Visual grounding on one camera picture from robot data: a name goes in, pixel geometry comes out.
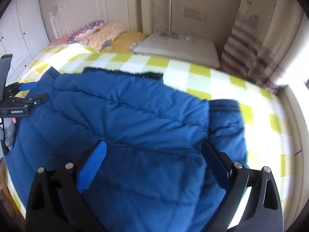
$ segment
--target wall outlet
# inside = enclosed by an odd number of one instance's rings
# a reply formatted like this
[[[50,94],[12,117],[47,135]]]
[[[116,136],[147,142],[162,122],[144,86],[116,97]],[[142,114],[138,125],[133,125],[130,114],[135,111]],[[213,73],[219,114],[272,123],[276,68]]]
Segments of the wall outlet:
[[[197,19],[200,21],[206,21],[206,12],[196,11],[193,9],[184,8],[183,16],[188,18]]]

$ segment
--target beige wall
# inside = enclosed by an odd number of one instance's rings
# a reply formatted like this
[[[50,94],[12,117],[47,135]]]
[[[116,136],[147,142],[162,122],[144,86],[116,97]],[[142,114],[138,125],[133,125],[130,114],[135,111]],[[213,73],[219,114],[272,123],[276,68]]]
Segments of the beige wall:
[[[48,13],[56,13],[49,0],[39,0],[43,23],[47,36],[52,40],[53,33],[49,24]],[[218,54],[221,55],[223,46],[227,41],[238,12],[241,0],[173,0],[172,30],[176,33],[193,34],[214,41]],[[205,22],[184,18],[184,7],[207,11]],[[152,0],[152,26],[168,23],[168,0]]]

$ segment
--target wardrobe door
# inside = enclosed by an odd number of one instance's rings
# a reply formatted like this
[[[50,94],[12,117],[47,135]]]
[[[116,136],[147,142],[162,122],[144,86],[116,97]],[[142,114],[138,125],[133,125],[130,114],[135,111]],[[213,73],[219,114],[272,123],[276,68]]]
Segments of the wardrobe door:
[[[12,0],[0,20],[0,39],[7,54],[13,54],[12,66],[17,69],[29,56],[17,16],[16,0]]]
[[[26,45],[34,59],[49,44],[39,0],[17,0],[17,13]]]
[[[3,47],[3,44],[0,40],[0,57],[2,57],[3,55],[5,55],[5,50],[4,50],[4,47]],[[12,66],[10,66],[10,70],[9,70],[9,73],[7,75],[7,79],[10,78],[10,76],[12,76],[12,74],[14,73],[14,70],[12,68]]]

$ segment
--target yellow and white checkered sheet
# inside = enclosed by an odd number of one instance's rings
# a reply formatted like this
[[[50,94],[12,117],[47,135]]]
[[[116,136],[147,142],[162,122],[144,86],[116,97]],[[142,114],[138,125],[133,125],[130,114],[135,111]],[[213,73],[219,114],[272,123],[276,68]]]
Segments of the yellow and white checkered sheet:
[[[284,214],[287,213],[294,178],[292,139],[284,108],[275,95],[237,77],[199,65],[145,55],[102,54],[79,44],[45,48],[17,80],[38,81],[50,66],[61,73],[79,73],[86,66],[132,73],[161,72],[165,85],[200,99],[239,101],[245,124],[248,166],[256,170],[263,166],[271,168]],[[7,182],[18,208],[25,214],[9,174]]]

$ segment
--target metal screw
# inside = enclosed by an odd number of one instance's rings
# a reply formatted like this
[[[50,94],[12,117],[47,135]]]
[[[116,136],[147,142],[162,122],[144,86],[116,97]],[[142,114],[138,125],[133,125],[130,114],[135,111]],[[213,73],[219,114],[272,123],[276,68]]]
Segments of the metal screw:
[[[44,172],[44,167],[39,167],[38,173],[43,173]]]
[[[70,163],[66,164],[65,168],[66,169],[72,169],[73,166],[74,166],[73,163],[70,162]]]
[[[270,173],[270,168],[269,167],[264,167],[264,171],[267,173]]]
[[[234,167],[241,169],[243,165],[240,162],[234,162]]]

